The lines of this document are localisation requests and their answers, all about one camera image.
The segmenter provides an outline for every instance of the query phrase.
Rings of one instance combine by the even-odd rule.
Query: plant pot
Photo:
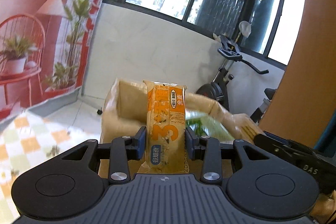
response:
[[[7,60],[3,75],[16,75],[22,73],[25,67],[26,58]]]
[[[75,90],[75,87],[76,87],[76,83],[74,83],[72,86],[69,86],[65,89],[61,89],[61,90],[54,90],[53,88],[51,87],[48,87],[45,92],[44,92],[44,95],[46,97],[46,99],[50,99],[50,98],[53,98],[53,97],[56,97],[56,96],[59,96],[59,95],[62,95],[62,94],[65,94],[65,93],[68,93],[68,92],[72,92]]]

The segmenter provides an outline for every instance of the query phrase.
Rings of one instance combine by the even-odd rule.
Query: white wall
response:
[[[222,64],[219,43],[179,25],[122,7],[103,4],[91,45],[84,93],[104,99],[115,78],[187,85],[194,92],[210,82]],[[276,88],[283,71],[251,56],[247,61],[270,74],[260,76],[235,63],[229,84],[233,113],[252,114],[265,88]]]
[[[266,98],[264,90],[278,88],[284,71],[250,55],[243,57],[259,70],[269,70],[269,74],[259,75],[242,62],[236,62],[230,70],[235,77],[227,85],[230,112],[251,116]]]

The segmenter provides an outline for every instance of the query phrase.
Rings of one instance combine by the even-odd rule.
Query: checkered rug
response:
[[[11,198],[11,187],[19,175],[95,138],[79,128],[65,127],[28,111],[19,115],[0,133],[0,224],[19,217]]]

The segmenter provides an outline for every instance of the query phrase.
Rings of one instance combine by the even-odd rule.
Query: tiled floor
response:
[[[92,101],[95,107],[102,107],[102,104],[104,103],[103,100],[96,100],[96,98],[92,97],[85,97],[85,101]],[[94,108],[81,100],[77,100],[75,103],[59,109],[47,118],[63,125],[81,128],[87,133],[97,135],[97,139],[100,139],[101,116],[97,115],[97,108]]]

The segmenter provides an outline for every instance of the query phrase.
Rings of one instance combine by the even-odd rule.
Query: green vegetable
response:
[[[210,136],[225,143],[234,140],[234,137],[231,136],[220,122],[203,112],[186,110],[185,126],[191,127],[198,137]]]

